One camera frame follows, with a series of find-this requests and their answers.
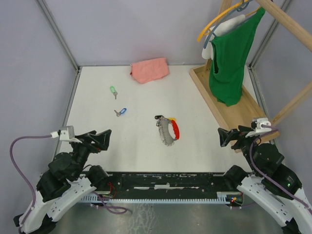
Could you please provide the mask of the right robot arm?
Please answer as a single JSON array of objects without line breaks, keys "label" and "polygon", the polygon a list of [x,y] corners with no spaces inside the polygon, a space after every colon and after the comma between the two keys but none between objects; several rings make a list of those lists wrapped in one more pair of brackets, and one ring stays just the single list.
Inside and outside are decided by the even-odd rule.
[{"label": "right robot arm", "polygon": [[262,124],[259,128],[239,126],[237,129],[218,128],[220,146],[231,141],[233,150],[240,150],[248,162],[252,175],[233,165],[224,174],[224,186],[239,190],[263,208],[285,234],[312,232],[312,206],[302,182],[294,171],[283,164],[284,156],[277,147],[263,143],[263,137],[277,132],[275,127]]}]

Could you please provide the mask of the metal key organizer red handle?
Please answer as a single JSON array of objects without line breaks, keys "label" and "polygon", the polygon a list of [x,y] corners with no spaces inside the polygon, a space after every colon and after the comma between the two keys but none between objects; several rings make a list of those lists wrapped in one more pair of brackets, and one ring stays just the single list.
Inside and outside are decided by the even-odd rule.
[{"label": "metal key organizer red handle", "polygon": [[[158,127],[160,138],[166,146],[172,146],[176,140],[179,140],[180,132],[175,118],[164,117],[158,119],[156,120],[156,126]],[[175,136],[172,136],[170,133],[170,126]]]}]

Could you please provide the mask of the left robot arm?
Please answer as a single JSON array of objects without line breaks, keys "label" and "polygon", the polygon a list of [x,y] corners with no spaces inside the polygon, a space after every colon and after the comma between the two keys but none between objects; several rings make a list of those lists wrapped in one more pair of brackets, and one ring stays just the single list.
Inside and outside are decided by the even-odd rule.
[{"label": "left robot arm", "polygon": [[27,210],[14,217],[20,234],[50,233],[62,216],[85,195],[107,187],[108,174],[101,166],[91,166],[88,171],[84,171],[84,167],[90,154],[108,150],[111,133],[109,129],[75,135],[73,126],[66,126],[45,136],[69,142],[73,150],[56,154],[36,187],[17,168],[32,194]]}]

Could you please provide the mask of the key with dark blue tag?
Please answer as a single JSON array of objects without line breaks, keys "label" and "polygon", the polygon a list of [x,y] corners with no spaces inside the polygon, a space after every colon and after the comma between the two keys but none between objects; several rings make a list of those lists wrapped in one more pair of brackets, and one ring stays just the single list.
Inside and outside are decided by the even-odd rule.
[{"label": "key with dark blue tag", "polygon": [[156,120],[161,119],[161,118],[164,118],[164,116],[163,116],[163,115],[157,115],[157,116],[155,116],[155,119],[156,119]]}]

